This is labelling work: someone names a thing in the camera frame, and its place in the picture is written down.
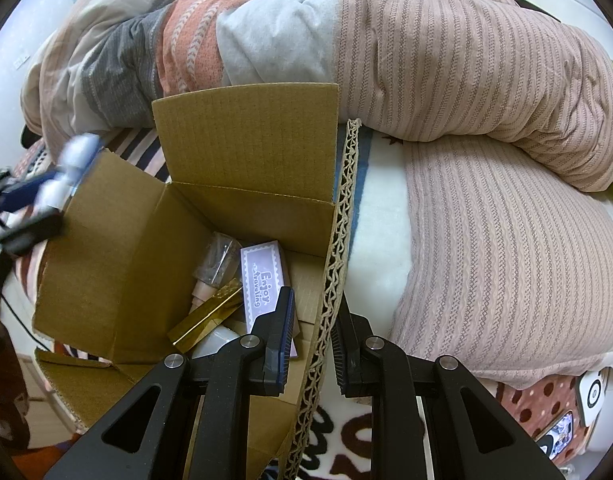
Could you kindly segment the white contact lens case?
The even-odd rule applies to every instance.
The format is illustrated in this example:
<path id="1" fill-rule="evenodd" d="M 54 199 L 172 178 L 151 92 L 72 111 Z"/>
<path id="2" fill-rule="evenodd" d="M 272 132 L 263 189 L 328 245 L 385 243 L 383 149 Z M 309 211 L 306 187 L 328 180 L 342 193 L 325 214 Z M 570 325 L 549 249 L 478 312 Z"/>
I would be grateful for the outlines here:
<path id="1" fill-rule="evenodd" d="M 64 211 L 101 149 L 102 143 L 97 134 L 83 133 L 74 136 L 64 146 L 55 174 L 38 189 L 35 209 L 38 212 L 49 209 Z"/>

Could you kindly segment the brown cardboard box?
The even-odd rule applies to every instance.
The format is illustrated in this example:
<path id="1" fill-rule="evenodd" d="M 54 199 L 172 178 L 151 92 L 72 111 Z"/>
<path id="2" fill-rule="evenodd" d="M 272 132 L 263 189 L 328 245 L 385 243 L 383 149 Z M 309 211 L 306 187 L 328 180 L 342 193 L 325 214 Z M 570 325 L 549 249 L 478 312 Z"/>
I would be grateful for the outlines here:
<path id="1" fill-rule="evenodd" d="M 288 385 L 251 403 L 247 474 L 296 477 L 319 402 L 349 257 L 357 128 L 335 84 L 245 84 L 169 96 L 154 119 L 170 181 L 102 152 L 43 257 L 34 327 L 81 351 L 37 362 L 83 427 L 171 352 L 214 233 L 276 240 L 301 332 Z"/>

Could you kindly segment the gold bar box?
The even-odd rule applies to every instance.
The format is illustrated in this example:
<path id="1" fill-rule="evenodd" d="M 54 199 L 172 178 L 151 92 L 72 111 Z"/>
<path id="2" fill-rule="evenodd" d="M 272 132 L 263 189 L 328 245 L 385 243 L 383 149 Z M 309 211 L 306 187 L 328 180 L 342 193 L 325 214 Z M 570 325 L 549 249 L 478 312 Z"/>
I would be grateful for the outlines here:
<path id="1" fill-rule="evenodd" d="M 190 312 L 184 320 L 171 328 L 168 337 L 178 352 L 187 353 L 198 342 L 208 337 L 212 330 L 220 326 L 243 303 L 241 280 L 233 278 L 201 306 Z"/>

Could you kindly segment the small pink clear bottle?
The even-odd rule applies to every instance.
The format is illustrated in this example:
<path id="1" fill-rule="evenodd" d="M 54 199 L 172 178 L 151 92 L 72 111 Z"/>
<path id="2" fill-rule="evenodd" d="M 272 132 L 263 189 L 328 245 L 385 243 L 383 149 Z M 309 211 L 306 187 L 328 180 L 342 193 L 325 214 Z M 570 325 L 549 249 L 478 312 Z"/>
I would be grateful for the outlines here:
<path id="1" fill-rule="evenodd" d="M 190 312 L 202 306 L 216 292 L 232 281 L 240 266 L 241 244 L 235 238 L 214 232 L 194 276 Z"/>

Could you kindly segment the purple enjoy traveling box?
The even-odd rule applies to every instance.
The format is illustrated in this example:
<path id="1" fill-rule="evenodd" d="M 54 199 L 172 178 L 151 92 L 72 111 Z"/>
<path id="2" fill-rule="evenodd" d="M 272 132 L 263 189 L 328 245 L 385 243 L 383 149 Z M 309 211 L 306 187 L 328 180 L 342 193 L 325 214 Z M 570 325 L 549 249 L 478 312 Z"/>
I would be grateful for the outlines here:
<path id="1" fill-rule="evenodd" d="M 282 286 L 289 286 L 284 253 L 277 240 L 241 248 L 240 270 L 244 319 L 249 333 L 260 315 L 273 312 Z"/>

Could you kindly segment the white cube charger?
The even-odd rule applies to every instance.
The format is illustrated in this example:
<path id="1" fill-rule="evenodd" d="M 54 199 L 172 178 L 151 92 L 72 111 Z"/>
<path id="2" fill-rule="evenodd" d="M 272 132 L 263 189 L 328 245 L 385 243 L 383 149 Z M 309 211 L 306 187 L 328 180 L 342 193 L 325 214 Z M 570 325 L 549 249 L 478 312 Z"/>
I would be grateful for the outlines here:
<path id="1" fill-rule="evenodd" d="M 212 354 L 218 353 L 218 350 L 229 342 L 244 336 L 245 333 L 247 333 L 246 324 L 241 322 L 219 325 L 192 347 L 189 356 L 192 359 L 212 356 Z"/>

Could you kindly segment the smartphone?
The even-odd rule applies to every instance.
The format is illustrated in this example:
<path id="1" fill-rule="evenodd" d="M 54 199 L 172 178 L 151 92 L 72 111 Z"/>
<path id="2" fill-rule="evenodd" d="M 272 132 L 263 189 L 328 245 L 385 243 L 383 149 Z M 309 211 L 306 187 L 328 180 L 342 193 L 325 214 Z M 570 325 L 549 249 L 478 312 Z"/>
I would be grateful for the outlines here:
<path id="1" fill-rule="evenodd" d="M 573 430 L 575 419 L 572 411 L 564 412 L 542 432 L 535 443 L 550 460 L 556 460 L 573 440 Z"/>

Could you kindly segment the pink ribbed pillow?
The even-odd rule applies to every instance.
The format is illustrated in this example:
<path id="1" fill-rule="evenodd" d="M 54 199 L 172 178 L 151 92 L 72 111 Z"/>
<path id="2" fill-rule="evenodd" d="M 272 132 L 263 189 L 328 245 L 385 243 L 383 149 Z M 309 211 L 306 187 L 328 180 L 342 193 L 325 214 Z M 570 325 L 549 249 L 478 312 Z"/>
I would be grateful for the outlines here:
<path id="1" fill-rule="evenodd" d="M 527 388 L 613 369 L 613 218 L 511 144 L 405 149 L 412 269 L 392 340 Z"/>

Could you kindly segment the pink grey rolled duvet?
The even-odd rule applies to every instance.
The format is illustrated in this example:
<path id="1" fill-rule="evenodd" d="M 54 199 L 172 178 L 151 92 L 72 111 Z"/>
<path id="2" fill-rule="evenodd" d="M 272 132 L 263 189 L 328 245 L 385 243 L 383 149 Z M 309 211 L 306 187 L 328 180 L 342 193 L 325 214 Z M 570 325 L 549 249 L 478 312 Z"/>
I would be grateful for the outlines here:
<path id="1" fill-rule="evenodd" d="M 613 184 L 613 61 L 514 0 L 78 0 L 20 94 L 58 156 L 152 128 L 165 96 L 337 84 L 339 116 L 411 142 L 486 134 L 583 192 Z"/>

